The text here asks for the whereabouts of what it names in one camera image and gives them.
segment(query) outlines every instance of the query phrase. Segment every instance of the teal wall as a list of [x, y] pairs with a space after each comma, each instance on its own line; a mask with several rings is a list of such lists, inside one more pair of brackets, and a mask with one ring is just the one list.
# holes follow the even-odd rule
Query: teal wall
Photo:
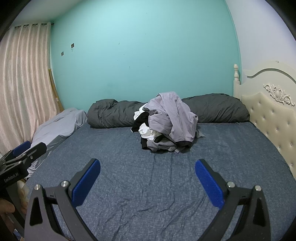
[[85, 111], [166, 91], [232, 95], [240, 61], [224, 0], [83, 1], [54, 21], [51, 48], [64, 108]]

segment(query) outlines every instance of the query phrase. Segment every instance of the metal screw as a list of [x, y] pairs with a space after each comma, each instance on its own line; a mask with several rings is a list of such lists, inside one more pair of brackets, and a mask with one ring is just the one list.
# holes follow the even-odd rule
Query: metal screw
[[227, 183], [227, 186], [229, 188], [234, 188], [235, 187], [235, 183], [230, 181], [230, 182]]
[[41, 185], [40, 184], [36, 184], [35, 186], [34, 186], [34, 189], [35, 190], [39, 190], [41, 188]]
[[256, 191], [260, 192], [262, 190], [262, 188], [259, 185], [255, 186]]
[[61, 182], [61, 186], [64, 188], [64, 187], [66, 187], [66, 186], [68, 186], [69, 185], [69, 182], [68, 181], [62, 181]]

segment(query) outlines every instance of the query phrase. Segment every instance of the beige curtain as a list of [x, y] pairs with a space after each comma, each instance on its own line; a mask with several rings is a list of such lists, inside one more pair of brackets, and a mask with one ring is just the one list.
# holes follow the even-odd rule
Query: beige curtain
[[0, 153], [58, 113], [48, 74], [51, 24], [11, 27], [0, 43]]

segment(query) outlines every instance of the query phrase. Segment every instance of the white ceiling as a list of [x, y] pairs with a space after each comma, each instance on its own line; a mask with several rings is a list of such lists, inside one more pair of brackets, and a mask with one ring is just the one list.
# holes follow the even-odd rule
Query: white ceiling
[[12, 25], [52, 21], [80, 1], [83, 0], [31, 0]]

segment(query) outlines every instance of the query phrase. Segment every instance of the tufted headboard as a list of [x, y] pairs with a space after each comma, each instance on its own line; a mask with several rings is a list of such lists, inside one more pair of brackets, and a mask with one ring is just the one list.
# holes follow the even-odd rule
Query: tufted headboard
[[240, 83], [234, 65], [234, 97], [250, 113], [250, 121], [276, 146], [296, 178], [296, 70], [279, 61], [269, 61], [244, 70]]

